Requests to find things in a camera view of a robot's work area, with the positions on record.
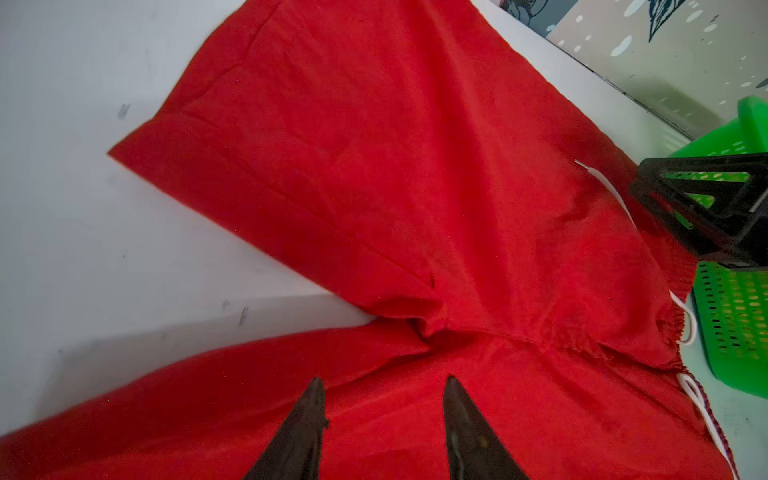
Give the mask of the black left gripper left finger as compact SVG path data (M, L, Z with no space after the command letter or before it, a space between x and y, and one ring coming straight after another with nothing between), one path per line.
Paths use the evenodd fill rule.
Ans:
M328 426L324 384L315 377L244 479L317 480Z

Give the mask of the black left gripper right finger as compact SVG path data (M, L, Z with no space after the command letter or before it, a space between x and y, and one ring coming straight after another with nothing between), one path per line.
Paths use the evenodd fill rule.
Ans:
M455 376L446 380L442 405L451 479L528 479Z

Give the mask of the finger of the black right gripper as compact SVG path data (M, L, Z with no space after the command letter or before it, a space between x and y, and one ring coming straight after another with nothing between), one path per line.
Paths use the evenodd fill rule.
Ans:
M647 158L630 193L698 259L767 268L767 155Z

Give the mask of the red shorts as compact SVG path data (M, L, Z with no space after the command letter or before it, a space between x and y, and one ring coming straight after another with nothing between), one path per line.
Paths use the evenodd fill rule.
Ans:
M694 259L467 1L249 1L111 149L372 316L209 352L5 436L5 479L241 479L314 378L324 479L445 479L457 377L533 479L729 479L681 387Z

